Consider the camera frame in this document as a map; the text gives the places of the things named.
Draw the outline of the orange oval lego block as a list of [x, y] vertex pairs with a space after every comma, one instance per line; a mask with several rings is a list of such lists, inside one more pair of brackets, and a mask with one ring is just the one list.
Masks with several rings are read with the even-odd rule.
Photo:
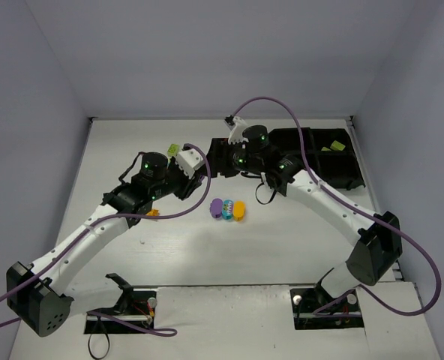
[[232, 218], [234, 221], [242, 221], [245, 217], [245, 203], [242, 201], [236, 201], [232, 208]]

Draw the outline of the purple oval lego block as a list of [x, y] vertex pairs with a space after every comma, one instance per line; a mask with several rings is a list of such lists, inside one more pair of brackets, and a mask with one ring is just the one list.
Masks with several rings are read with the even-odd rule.
[[220, 198], [214, 198], [209, 206], [210, 215], [217, 219], [222, 216], [224, 201]]

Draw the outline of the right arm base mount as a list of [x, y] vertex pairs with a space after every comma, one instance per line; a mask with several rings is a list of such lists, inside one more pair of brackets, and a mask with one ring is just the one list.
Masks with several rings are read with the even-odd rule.
[[319, 297], [313, 287], [292, 287], [289, 289], [289, 294], [296, 331], [365, 327], [355, 290], [333, 302]]

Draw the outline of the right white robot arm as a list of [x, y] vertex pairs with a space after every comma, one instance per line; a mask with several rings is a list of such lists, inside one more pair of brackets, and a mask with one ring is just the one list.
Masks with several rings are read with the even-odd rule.
[[212, 139], [207, 155], [212, 175], [259, 176], [273, 191], [318, 214], [352, 246], [348, 258], [316, 283], [319, 305], [327, 305], [359, 285], [375, 285], [403, 253], [401, 237], [396, 233], [398, 218], [389, 211], [364, 217], [365, 208], [317, 178], [301, 156], [273, 144], [265, 126], [250, 126], [242, 135], [244, 140], [238, 143]]

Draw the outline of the lime green lego brick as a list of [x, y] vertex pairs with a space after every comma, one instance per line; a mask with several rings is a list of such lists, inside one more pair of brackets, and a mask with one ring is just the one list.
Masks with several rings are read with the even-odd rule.
[[179, 151], [180, 151], [180, 145], [173, 143], [169, 146], [166, 153], [167, 153], [167, 156], [169, 158], [171, 158], [171, 157], [175, 157], [179, 153]]

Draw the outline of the teal oval face lego block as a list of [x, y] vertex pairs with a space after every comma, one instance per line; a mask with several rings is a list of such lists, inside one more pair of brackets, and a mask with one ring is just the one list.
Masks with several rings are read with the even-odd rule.
[[230, 220], [233, 218], [233, 206], [234, 202], [231, 199], [223, 201], [221, 216], [224, 220]]

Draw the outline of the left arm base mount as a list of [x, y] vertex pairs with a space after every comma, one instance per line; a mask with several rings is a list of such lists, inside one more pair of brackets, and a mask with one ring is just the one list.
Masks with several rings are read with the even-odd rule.
[[[99, 308], [96, 311], [116, 317], [133, 326], [143, 329], [153, 329], [155, 321], [155, 306], [157, 292], [153, 289], [136, 289], [116, 273], [106, 275], [122, 291], [121, 296], [113, 307]], [[88, 315], [85, 318], [85, 335], [141, 335], [142, 332], [122, 325], [112, 319]]]

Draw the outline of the orange lego brick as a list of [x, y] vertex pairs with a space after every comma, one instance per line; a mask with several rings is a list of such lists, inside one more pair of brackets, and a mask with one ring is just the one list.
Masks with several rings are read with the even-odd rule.
[[157, 209], [152, 209], [148, 213], [146, 213], [149, 217], [157, 217], [160, 214], [160, 212]]

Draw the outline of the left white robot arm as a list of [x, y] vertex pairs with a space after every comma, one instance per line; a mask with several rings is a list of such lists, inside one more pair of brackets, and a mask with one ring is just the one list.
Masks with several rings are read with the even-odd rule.
[[206, 156], [185, 147], [167, 158], [142, 155], [140, 171], [103, 195], [100, 205], [65, 240], [28, 265], [14, 263], [6, 272], [7, 306], [39, 337], [45, 338], [73, 315], [108, 310], [123, 314], [134, 300], [134, 288], [116, 273], [105, 278], [114, 286], [75, 289], [76, 275], [111, 241], [148, 217], [154, 201], [169, 195], [187, 199], [202, 178], [211, 178]]

